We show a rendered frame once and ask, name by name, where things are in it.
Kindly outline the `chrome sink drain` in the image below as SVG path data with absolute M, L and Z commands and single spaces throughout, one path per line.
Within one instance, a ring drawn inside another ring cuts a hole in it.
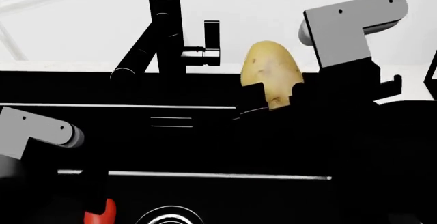
M 205 224 L 191 209 L 182 206 L 155 208 L 140 217 L 135 224 Z

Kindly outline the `black kitchen sink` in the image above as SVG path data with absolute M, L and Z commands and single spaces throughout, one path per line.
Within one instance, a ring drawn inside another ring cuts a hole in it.
M 107 170 L 115 224 L 182 206 L 205 224 L 437 224 L 437 102 L 376 104 L 318 88 L 315 104 L 236 116 L 237 74 L 0 71 L 0 110 L 75 125 L 78 148 L 29 139 L 20 161 L 85 212 Z

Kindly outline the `black kitchen faucet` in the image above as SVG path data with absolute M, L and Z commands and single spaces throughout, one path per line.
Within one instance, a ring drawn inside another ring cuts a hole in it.
M 111 82 L 137 80 L 157 57 L 158 73 L 186 74 L 187 66 L 219 66 L 220 22 L 204 22 L 204 46 L 185 46 L 180 0 L 149 0 L 151 23 L 110 75 Z

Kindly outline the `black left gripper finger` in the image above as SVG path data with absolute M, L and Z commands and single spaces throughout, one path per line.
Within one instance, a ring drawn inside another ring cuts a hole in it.
M 85 170 L 84 206 L 85 211 L 101 215 L 106 209 L 107 202 L 107 170 Z

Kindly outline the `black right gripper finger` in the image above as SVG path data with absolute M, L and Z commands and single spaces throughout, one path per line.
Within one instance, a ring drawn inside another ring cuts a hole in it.
M 290 104 L 315 104 L 318 101 L 318 88 L 314 82 L 299 82 L 292 87 Z
M 264 84 L 262 82 L 250 84 L 242 86 L 239 90 L 236 116 L 233 119 L 261 119 L 266 117 L 269 107 L 266 102 Z

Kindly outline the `yellow-brown potato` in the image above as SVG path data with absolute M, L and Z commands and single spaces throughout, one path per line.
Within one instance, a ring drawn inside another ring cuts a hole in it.
M 246 54 L 241 73 L 242 86 L 262 83 L 270 110 L 290 104 L 292 88 L 304 82 L 291 53 L 274 41 L 254 43 Z

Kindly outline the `black angular frame object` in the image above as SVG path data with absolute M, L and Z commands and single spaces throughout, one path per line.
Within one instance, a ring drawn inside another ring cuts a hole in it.
M 433 60 L 431 61 L 431 64 L 428 68 L 427 74 L 423 82 L 434 100 L 437 100 L 437 79 L 433 78 L 433 75 L 436 70 L 437 70 L 437 51 L 434 54 Z

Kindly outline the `red vegetable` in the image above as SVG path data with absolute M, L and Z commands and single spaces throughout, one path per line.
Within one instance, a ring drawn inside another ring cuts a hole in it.
M 83 224 L 115 224 L 115 217 L 115 202 L 112 199 L 107 199 L 105 210 L 102 214 L 84 213 Z

